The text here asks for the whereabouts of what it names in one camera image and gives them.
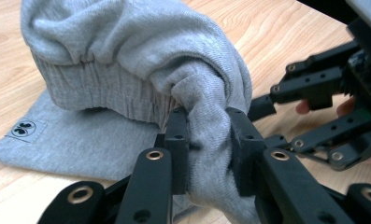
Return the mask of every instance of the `clover logo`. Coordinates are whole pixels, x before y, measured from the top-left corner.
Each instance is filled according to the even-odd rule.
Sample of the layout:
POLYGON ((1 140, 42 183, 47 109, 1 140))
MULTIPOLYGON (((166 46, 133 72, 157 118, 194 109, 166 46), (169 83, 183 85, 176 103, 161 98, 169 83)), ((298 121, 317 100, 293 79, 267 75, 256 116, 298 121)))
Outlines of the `clover logo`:
POLYGON ((16 137, 27 137, 34 133, 36 125, 30 120, 23 120, 17 123, 11 133, 16 137))

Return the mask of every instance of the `human hand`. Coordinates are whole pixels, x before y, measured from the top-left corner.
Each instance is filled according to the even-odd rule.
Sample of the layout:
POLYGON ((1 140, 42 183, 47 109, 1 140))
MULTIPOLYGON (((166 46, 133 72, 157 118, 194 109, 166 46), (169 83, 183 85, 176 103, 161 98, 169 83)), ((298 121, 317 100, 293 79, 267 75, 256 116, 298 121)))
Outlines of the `human hand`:
MULTIPOLYGON (((346 101, 337 108, 336 110, 337 115, 341 117, 350 113, 354 109, 354 104, 355 98, 351 97, 350 99, 348 99, 348 101, 346 101)), ((307 100, 302 100, 301 103, 299 103, 299 105, 296 106, 295 110, 298 114, 302 115, 307 114, 310 111, 307 100)), ((371 158, 365 162, 371 164, 371 158)))

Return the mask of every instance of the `folded fabric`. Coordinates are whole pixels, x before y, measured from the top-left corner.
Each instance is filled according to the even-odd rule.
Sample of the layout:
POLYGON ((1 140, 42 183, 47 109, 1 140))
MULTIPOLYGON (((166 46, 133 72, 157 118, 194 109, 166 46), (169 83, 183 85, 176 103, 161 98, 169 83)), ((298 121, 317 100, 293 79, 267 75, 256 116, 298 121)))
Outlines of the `folded fabric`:
POLYGON ((259 222, 253 198, 239 197, 229 168, 225 112, 227 106, 247 112, 250 74, 212 20, 178 1, 24 0, 21 30, 51 100, 75 111, 42 95, 42 105, 25 118, 31 123, 21 120, 13 129, 36 137, 17 147, 9 134, 0 142, 1 161, 123 178, 164 129, 169 111, 184 106, 191 138, 187 198, 222 210, 233 223, 259 222))

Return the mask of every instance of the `wooden table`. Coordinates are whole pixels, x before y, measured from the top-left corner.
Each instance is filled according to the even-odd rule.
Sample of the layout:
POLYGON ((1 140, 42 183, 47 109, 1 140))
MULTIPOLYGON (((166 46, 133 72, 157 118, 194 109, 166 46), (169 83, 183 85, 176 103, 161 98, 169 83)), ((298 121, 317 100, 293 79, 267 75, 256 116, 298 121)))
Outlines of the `wooden table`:
MULTIPOLYGON (((345 25, 294 0, 186 0, 207 14, 227 34, 252 75, 254 96, 268 93, 284 74, 286 64, 304 60, 351 37, 345 25)), ((45 83, 36 69, 20 32, 20 1, 0 1, 0 138, 25 114, 45 83)), ((336 107, 344 99, 335 97, 336 107)), ((295 104, 280 105, 278 114, 256 123, 264 136, 283 133, 287 139, 335 118, 335 109, 306 116, 294 113, 295 104)), ((345 172, 302 160, 323 184, 345 192, 353 182, 371 183, 371 165, 361 164, 345 172)), ((0 223, 36 223, 50 201, 64 187, 82 177, 52 175, 0 163, 0 223)), ((112 184, 97 180, 105 186, 112 184)), ((228 223, 212 209, 181 223, 228 223)))

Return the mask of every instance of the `wooden surface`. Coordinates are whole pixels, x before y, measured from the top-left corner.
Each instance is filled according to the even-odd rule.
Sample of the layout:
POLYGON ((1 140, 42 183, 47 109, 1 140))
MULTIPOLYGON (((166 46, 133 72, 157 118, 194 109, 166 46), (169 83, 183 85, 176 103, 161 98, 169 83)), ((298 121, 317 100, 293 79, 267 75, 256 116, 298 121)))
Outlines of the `wooden surface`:
MULTIPOLYGON (((227 34, 251 71, 254 96, 268 93, 283 76, 286 64, 350 40, 343 24, 294 0, 185 2, 207 14, 227 34)), ((20 1, 0 1, 0 138, 45 89, 23 43, 19 21, 20 1)), ((336 97, 335 105, 342 101, 343 97, 336 97)), ((258 121, 257 128, 264 136, 284 133, 287 139, 292 139, 335 117, 334 108, 298 116, 294 106, 278 106, 278 114, 258 121)), ((341 192, 353 182, 371 183, 371 165, 338 173, 311 161, 303 163, 319 181, 341 192)), ((61 189, 82 179, 0 163, 0 223, 36 223, 61 189)), ((105 186, 111 184, 98 181, 105 186)), ((181 223, 229 222, 219 211, 203 209, 181 223)))

